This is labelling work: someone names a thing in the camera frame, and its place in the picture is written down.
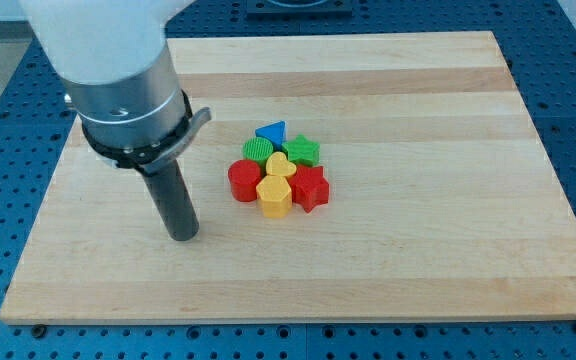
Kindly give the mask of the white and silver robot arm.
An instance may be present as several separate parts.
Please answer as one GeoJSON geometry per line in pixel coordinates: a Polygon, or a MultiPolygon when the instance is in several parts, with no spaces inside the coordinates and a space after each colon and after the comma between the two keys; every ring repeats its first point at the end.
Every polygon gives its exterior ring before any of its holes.
{"type": "Polygon", "coordinates": [[[208,109],[193,112],[165,37],[194,0],[21,0],[90,146],[119,168],[173,165],[208,109]]]}

